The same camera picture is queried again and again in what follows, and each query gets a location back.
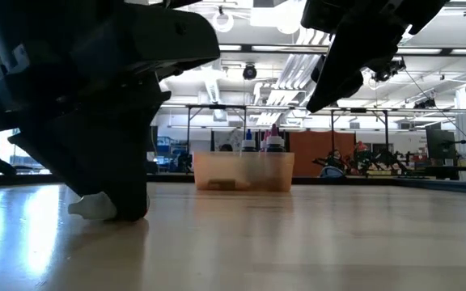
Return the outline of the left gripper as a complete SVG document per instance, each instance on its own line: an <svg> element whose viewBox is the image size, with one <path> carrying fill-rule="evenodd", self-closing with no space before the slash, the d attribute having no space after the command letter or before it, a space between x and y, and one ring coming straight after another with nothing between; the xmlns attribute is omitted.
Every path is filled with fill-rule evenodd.
<svg viewBox="0 0 466 291"><path fill-rule="evenodd" d="M218 38L181 2L0 2L0 131L76 110L148 106L159 82L218 59Z"/></svg>

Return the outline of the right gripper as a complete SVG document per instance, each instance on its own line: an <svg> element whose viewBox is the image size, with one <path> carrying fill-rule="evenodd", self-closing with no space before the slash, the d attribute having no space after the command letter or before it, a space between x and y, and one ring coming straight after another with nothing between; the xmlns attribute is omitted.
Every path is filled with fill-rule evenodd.
<svg viewBox="0 0 466 291"><path fill-rule="evenodd" d="M418 34L448 0L305 0L301 26L337 33L327 56L320 56L311 80L316 88L307 110L317 112L354 95L362 69L386 70L404 32Z"/></svg>

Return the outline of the small white object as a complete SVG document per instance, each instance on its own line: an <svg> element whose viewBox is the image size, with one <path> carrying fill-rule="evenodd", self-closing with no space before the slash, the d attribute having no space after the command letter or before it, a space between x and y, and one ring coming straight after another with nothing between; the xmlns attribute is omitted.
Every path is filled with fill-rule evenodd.
<svg viewBox="0 0 466 291"><path fill-rule="evenodd" d="M79 201L68 205L68 214L79 215L85 220L97 221L137 221L145 217L150 207L150 197L146 196L145 210L129 215L119 213L117 207L105 192L83 196Z"/></svg>

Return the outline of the black robot arm white base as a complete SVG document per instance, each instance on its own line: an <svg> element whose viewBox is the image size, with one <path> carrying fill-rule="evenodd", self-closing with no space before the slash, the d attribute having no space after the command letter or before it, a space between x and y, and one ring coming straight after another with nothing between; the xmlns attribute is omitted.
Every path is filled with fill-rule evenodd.
<svg viewBox="0 0 466 291"><path fill-rule="evenodd" d="M326 158L315 158L312 162L322 166L320 178L337 179L345 176L345 165L341 160L339 150L331 151Z"/></svg>

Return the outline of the orange partition panel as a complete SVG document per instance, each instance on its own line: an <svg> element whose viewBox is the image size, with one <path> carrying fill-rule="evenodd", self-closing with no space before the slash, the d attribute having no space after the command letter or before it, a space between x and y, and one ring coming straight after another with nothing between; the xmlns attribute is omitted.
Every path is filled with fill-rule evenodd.
<svg viewBox="0 0 466 291"><path fill-rule="evenodd" d="M332 131L303 131L289 133L289 151L294 153L294 177L317 177L322 166L313 163L316 158L326 158L333 150L342 157L352 156L356 143L354 133Z"/></svg>

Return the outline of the pink tipped squeeze bottle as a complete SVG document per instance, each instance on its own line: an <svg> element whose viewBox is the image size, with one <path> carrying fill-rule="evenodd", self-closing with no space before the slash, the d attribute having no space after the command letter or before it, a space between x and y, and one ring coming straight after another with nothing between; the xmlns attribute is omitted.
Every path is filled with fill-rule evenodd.
<svg viewBox="0 0 466 291"><path fill-rule="evenodd" d="M278 127L276 124L272 124L270 132L267 134L266 138L266 152L285 152L285 142L283 138L279 135Z"/></svg>

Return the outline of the blue tipped squeeze bottle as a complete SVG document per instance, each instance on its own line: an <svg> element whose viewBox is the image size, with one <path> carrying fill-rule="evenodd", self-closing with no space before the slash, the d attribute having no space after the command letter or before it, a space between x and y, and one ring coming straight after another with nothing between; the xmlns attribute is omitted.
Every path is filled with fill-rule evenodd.
<svg viewBox="0 0 466 291"><path fill-rule="evenodd" d="M247 129L244 139L241 145L242 152L257 152L256 141L252 137L251 129Z"/></svg>

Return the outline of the orange translucent plastic bin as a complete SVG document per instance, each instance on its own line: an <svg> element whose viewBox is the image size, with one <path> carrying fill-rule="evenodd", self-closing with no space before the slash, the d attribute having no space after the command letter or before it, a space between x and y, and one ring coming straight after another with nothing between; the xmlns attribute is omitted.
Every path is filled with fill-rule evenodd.
<svg viewBox="0 0 466 291"><path fill-rule="evenodd" d="M203 191L288 192L294 154L286 152L196 152L193 174Z"/></svg>

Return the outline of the black computer monitor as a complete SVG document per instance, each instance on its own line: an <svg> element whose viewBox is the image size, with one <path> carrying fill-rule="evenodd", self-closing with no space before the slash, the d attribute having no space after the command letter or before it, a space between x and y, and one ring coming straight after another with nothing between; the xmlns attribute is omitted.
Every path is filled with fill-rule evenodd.
<svg viewBox="0 0 466 291"><path fill-rule="evenodd" d="M455 135L441 129L426 130L428 155L432 159L455 159Z"/></svg>

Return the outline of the black station frame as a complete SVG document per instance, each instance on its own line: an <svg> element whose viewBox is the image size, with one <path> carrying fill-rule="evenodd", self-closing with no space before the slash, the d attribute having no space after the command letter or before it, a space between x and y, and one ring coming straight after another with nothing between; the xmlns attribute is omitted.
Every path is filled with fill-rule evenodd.
<svg viewBox="0 0 466 291"><path fill-rule="evenodd" d="M234 104L222 104L222 103L210 103L210 104L187 104L185 107L188 109L187 114L187 129L186 129L186 155L188 158L191 157L191 142L190 142L190 125L191 120L198 115L203 109L209 110L221 110L221 111L233 111L243 122L243 133L244 137L247 136L247 106L246 105L234 105Z"/></svg>
<svg viewBox="0 0 466 291"><path fill-rule="evenodd" d="M335 112L342 112L342 113L352 113L355 115L362 115L371 113L377 120L384 124L384 135L385 135L385 152L390 154L389 149L389 125L388 125L388 110L383 109L371 109L371 108L338 108L338 109L329 109L330 111L330 118L331 118L331 132L332 132L332 150L334 150L334 132L335 132L335 120L334 114Z"/></svg>

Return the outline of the black table edge rail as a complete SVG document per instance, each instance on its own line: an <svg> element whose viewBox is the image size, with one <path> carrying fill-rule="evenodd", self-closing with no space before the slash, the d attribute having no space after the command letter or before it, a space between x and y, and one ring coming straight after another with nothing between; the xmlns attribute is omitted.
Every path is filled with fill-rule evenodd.
<svg viewBox="0 0 466 291"><path fill-rule="evenodd" d="M54 175L0 175L0 187L60 182L61 180ZM391 177L371 179L323 179L314 177L294 177L292 179L292 185L395 186L466 193L466 181L447 181L436 179L403 179Z"/></svg>

